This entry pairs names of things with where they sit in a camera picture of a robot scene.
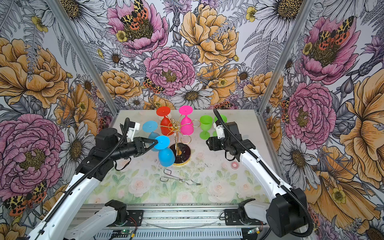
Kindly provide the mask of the blue wine glass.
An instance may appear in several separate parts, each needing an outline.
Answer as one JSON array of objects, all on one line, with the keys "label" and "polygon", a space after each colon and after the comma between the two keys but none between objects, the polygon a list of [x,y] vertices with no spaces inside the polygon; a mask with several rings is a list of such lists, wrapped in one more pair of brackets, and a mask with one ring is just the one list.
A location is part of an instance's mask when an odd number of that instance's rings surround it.
[{"label": "blue wine glass", "polygon": [[145,133],[148,133],[148,138],[151,140],[156,140],[157,137],[160,136],[160,134],[156,133],[155,130],[158,128],[158,123],[155,121],[148,121],[143,124],[143,131]]},{"label": "blue wine glass", "polygon": [[169,148],[170,139],[166,136],[158,136],[155,138],[158,143],[154,146],[158,150],[159,162],[163,167],[170,167],[175,163],[176,157],[173,151]]}]

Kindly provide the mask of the blue wine glass front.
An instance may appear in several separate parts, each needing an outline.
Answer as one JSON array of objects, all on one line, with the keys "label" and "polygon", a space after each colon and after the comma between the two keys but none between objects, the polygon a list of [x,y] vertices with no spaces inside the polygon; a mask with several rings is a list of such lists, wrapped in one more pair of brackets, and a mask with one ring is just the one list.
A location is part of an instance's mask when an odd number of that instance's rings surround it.
[{"label": "blue wine glass front", "polygon": [[173,151],[169,148],[170,139],[166,136],[158,136],[155,138],[158,143],[154,146],[158,150],[159,162],[163,167],[170,167],[175,163],[176,157]]}]

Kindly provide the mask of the green wine glass front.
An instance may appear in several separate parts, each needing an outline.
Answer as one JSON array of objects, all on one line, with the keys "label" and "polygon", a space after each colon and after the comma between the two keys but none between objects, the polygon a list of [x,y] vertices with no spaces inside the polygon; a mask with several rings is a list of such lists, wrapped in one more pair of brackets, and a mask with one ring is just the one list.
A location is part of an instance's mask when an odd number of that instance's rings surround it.
[{"label": "green wine glass front", "polygon": [[213,118],[209,115],[201,116],[200,123],[200,127],[202,129],[202,132],[200,133],[200,138],[202,140],[208,140],[210,137],[209,130],[211,129],[213,124]]}]

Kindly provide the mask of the green wine glass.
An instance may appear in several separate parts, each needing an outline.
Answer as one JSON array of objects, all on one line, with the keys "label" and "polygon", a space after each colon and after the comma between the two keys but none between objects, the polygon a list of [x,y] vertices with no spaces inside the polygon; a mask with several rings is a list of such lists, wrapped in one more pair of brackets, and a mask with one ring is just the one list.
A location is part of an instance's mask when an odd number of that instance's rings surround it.
[{"label": "green wine glass", "polygon": [[200,123],[200,127],[202,129],[202,132],[200,133],[200,138],[202,140],[208,140],[210,137],[209,130],[211,129],[213,124],[213,118],[209,115],[201,116]]},{"label": "green wine glass", "polygon": [[[227,117],[225,116],[225,115],[221,115],[221,118],[222,118],[222,120],[224,121],[224,123],[227,123]],[[217,132],[216,132],[216,127],[217,127],[217,125],[216,125],[216,121],[218,120],[218,118],[217,117],[215,117],[214,118],[214,123],[213,123],[213,127],[214,127],[214,132],[213,132],[213,137],[216,137],[217,136]]]}]

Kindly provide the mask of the pink wine glass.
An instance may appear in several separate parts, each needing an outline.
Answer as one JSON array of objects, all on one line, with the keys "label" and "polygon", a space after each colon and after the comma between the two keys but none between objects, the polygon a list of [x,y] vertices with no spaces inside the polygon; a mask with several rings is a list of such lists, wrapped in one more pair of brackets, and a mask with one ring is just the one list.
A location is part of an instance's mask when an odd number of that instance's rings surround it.
[{"label": "pink wine glass", "polygon": [[189,118],[189,115],[193,113],[193,108],[191,106],[182,106],[179,109],[179,113],[183,116],[180,124],[180,131],[184,136],[190,136],[194,132],[193,121]]}]

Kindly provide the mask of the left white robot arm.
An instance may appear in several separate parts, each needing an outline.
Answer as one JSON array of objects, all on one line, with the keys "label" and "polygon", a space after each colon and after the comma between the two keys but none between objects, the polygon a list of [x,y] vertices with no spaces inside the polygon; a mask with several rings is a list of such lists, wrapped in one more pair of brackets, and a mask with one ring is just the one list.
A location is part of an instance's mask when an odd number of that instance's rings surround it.
[{"label": "left white robot arm", "polygon": [[116,161],[132,159],[153,149],[157,140],[135,137],[138,123],[125,119],[122,134],[114,128],[101,130],[96,145],[76,168],[70,184],[44,219],[27,235],[28,240],[89,240],[98,231],[111,225],[124,225],[129,215],[127,205],[111,200],[96,214],[69,230],[69,226],[92,191],[103,181]]}]

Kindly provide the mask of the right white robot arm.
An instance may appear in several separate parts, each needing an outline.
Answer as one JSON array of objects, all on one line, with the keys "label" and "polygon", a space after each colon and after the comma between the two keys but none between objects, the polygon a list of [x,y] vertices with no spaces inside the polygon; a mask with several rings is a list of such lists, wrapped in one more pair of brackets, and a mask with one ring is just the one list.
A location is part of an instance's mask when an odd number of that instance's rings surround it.
[{"label": "right white robot arm", "polygon": [[215,137],[206,144],[211,151],[224,151],[233,160],[253,174],[265,190],[269,204],[255,200],[240,204],[240,211],[247,219],[255,219],[270,226],[278,237],[287,234],[299,238],[312,235],[314,223],[308,210],[306,194],[293,189],[264,161],[256,146],[250,140],[244,140],[235,122],[225,123],[218,110],[213,110],[217,120]]}]

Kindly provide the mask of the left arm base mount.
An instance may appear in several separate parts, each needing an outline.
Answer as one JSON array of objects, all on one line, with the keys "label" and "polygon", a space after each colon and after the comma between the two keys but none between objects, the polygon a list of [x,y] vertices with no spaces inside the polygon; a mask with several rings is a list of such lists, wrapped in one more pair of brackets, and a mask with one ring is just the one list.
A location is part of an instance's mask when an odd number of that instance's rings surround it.
[{"label": "left arm base mount", "polygon": [[140,227],[143,220],[143,210],[119,210],[113,223],[116,227]]}]

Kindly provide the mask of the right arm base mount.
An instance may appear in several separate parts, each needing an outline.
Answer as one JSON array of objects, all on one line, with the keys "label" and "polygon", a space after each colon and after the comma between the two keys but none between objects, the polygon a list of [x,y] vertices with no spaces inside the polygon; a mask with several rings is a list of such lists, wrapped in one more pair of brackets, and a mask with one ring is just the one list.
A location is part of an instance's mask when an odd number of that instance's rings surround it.
[{"label": "right arm base mount", "polygon": [[240,215],[238,209],[224,209],[220,215],[220,220],[225,222],[226,226],[261,226],[262,222],[255,219],[247,219]]}]

